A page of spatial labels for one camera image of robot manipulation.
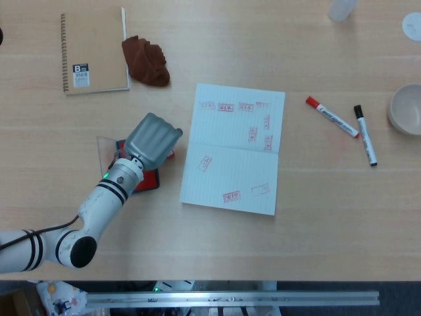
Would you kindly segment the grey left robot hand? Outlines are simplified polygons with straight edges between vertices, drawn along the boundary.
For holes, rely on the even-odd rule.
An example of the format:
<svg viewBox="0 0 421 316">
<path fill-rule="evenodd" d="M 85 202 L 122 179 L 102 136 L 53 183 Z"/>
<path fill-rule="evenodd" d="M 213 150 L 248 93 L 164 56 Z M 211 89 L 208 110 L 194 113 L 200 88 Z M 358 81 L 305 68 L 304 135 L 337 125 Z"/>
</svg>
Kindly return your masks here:
<svg viewBox="0 0 421 316">
<path fill-rule="evenodd" d="M 164 163 L 182 135 L 180 128 L 148 113 L 126 138 L 124 151 L 129 160 L 140 161 L 144 170 L 154 170 Z"/>
</svg>

